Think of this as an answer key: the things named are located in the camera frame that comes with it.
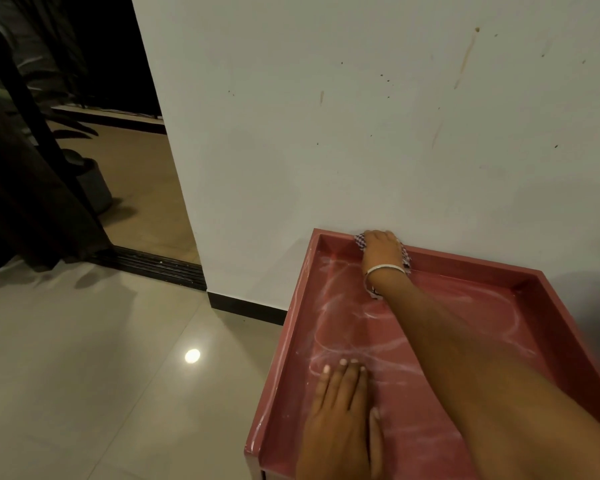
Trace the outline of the person's left hand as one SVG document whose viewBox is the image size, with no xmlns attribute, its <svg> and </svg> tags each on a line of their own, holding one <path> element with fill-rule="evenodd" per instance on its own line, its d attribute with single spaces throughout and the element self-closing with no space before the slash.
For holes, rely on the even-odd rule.
<svg viewBox="0 0 600 480">
<path fill-rule="evenodd" d="M 308 413 L 295 480 L 371 480 L 369 463 L 369 373 L 361 364 L 355 405 L 348 410 L 348 365 L 331 367 L 331 408 Z"/>
</svg>

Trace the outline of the person's right hand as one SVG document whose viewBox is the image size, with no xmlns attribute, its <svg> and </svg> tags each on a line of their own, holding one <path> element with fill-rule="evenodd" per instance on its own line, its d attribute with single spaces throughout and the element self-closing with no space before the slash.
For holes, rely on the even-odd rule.
<svg viewBox="0 0 600 480">
<path fill-rule="evenodd" d="M 381 243 L 375 245 L 368 245 L 366 255 L 362 259 L 362 272 L 364 268 L 370 266 L 376 266 L 383 263 L 392 263 L 398 266 L 401 265 L 401 251 L 400 246 L 402 243 L 399 241 L 399 245 L 391 243 Z"/>
</svg>

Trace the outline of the pink tray table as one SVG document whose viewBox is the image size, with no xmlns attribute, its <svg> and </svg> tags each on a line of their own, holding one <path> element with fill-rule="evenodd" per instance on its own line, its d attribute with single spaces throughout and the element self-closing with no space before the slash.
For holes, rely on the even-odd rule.
<svg viewBox="0 0 600 480">
<path fill-rule="evenodd" d="M 414 284 L 550 379 L 600 422 L 600 365 L 535 269 L 406 247 Z M 369 295 L 354 236 L 314 229 L 244 457 L 253 480 L 289 480 L 325 365 L 357 359 L 381 413 L 392 480 L 477 480 L 463 439 L 384 301 Z"/>
</svg>

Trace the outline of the dark brown curtain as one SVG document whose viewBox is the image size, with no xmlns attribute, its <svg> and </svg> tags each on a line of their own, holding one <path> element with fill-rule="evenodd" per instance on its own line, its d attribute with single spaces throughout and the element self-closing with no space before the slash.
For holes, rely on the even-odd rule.
<svg viewBox="0 0 600 480">
<path fill-rule="evenodd" d="M 0 268 L 21 258 L 37 272 L 113 247 L 65 172 L 62 153 L 40 150 L 40 113 L 14 62 L 15 12 L 0 0 Z"/>
</svg>

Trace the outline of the checkered cleaning cloth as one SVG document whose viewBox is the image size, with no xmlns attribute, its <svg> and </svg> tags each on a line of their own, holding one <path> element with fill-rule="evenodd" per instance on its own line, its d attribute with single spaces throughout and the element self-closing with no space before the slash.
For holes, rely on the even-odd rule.
<svg viewBox="0 0 600 480">
<path fill-rule="evenodd" d="M 355 235 L 354 236 L 354 243 L 357 245 L 357 247 L 360 250 L 360 252 L 362 252 L 363 256 L 365 256 L 366 252 L 367 252 L 367 249 L 368 249 L 368 245 L 366 245 L 365 238 L 364 238 L 364 233 L 359 233 L 359 234 Z M 401 245 L 400 246 L 400 251 L 401 251 L 401 265 L 404 265 L 405 267 L 409 266 L 411 268 L 411 258 L 408 255 L 407 250 L 405 249 L 405 247 L 403 247 Z M 363 274 L 364 274 L 364 272 L 366 272 L 366 270 L 368 270 L 371 267 L 372 266 L 364 268 Z M 382 295 L 380 293 L 378 293 L 376 289 L 375 289 L 375 291 L 376 291 L 376 294 L 370 294 L 368 291 L 367 291 L 367 293 L 373 299 L 383 299 Z"/>
</svg>

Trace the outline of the silver bangle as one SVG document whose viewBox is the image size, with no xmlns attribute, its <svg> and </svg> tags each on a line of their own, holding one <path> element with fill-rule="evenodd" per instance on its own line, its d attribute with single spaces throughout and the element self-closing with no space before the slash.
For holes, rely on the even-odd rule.
<svg viewBox="0 0 600 480">
<path fill-rule="evenodd" d="M 392 269 L 392 270 L 400 271 L 402 274 L 405 274 L 405 275 L 408 275 L 411 272 L 411 268 L 409 266 L 405 267 L 404 265 L 398 266 L 398 265 L 393 265 L 393 264 L 380 264 L 380 265 L 372 266 L 371 268 L 366 270 L 366 272 L 364 272 L 364 274 L 363 274 L 363 284 L 365 286 L 365 289 L 370 294 L 376 294 L 376 291 L 370 284 L 368 284 L 369 276 L 372 273 L 375 273 L 376 271 L 379 271 L 382 269 Z"/>
</svg>

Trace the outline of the person's right forearm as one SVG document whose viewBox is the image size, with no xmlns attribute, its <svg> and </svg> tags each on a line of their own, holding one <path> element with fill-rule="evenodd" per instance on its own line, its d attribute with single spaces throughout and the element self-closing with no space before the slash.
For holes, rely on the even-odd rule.
<svg viewBox="0 0 600 480">
<path fill-rule="evenodd" d="M 400 271 L 369 276 L 482 480 L 600 480 L 600 423 Z"/>
</svg>

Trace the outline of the potted plant in grey pot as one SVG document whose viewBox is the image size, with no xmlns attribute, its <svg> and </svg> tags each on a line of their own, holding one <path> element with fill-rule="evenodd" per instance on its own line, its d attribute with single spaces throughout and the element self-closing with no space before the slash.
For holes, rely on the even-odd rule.
<svg viewBox="0 0 600 480">
<path fill-rule="evenodd" d="M 40 150 L 46 150 L 50 142 L 55 153 L 62 153 L 65 172 L 98 216 L 112 206 L 112 194 L 98 163 L 66 145 L 98 137 L 98 132 L 74 115 L 57 110 L 63 105 L 84 109 L 95 95 L 66 1 L 8 0 L 15 12 L 12 54 L 42 119 L 43 134 L 39 136 L 35 129 L 32 139 Z"/>
</svg>

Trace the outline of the black sliding door track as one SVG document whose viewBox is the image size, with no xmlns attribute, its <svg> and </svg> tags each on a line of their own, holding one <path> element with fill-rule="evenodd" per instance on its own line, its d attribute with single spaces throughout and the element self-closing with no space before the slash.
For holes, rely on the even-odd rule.
<svg viewBox="0 0 600 480">
<path fill-rule="evenodd" d="M 87 259 L 87 262 L 161 282 L 207 291 L 207 283 L 200 264 L 121 246 L 96 252 Z"/>
</svg>

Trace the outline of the black skirting board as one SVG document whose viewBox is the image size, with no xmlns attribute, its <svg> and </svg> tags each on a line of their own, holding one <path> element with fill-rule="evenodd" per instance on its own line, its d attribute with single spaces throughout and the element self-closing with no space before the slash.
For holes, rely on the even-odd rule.
<svg viewBox="0 0 600 480">
<path fill-rule="evenodd" d="M 218 311 L 227 312 L 262 322 L 268 322 L 283 326 L 287 316 L 287 311 L 265 306 L 251 301 L 245 301 L 238 298 L 232 298 L 213 292 L 207 292 L 210 306 Z"/>
</svg>

